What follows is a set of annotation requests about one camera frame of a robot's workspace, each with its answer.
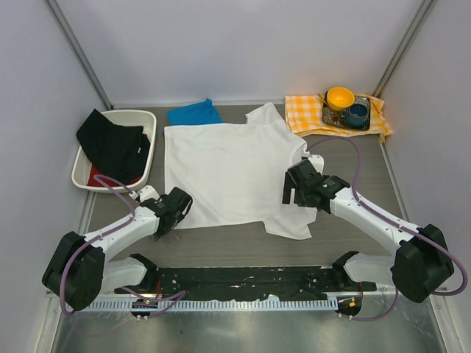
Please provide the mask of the white t shirt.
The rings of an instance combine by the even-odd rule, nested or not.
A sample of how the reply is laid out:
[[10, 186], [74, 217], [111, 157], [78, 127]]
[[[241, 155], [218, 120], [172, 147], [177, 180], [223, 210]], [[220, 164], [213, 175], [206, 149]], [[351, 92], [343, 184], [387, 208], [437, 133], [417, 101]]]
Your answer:
[[271, 102], [246, 118], [164, 129], [165, 191], [178, 187], [194, 200], [179, 229], [261, 222], [272, 235], [311, 238], [316, 209], [282, 203], [285, 172], [306, 155], [306, 141]]

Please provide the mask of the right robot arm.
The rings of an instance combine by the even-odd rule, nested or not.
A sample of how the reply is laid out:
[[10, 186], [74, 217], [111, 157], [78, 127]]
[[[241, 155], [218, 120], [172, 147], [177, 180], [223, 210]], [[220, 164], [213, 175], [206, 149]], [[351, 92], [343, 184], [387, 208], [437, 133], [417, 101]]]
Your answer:
[[282, 202], [344, 219], [388, 252], [370, 256], [352, 251], [341, 257], [335, 265], [353, 282], [394, 286], [410, 301], [421, 303], [454, 272], [440, 229], [432, 224], [418, 227], [394, 217], [343, 179], [319, 173], [307, 159], [285, 173]]

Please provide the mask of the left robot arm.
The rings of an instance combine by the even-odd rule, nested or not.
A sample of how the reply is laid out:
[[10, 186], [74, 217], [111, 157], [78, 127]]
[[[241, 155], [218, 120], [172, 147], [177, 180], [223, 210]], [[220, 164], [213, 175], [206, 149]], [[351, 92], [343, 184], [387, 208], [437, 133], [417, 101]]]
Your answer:
[[66, 315], [84, 310], [101, 293], [149, 293], [157, 287], [157, 266], [141, 254], [116, 260], [137, 241], [158, 240], [187, 216], [192, 197], [180, 188], [160, 195], [147, 185], [130, 192], [129, 215], [86, 235], [65, 234], [42, 277]]

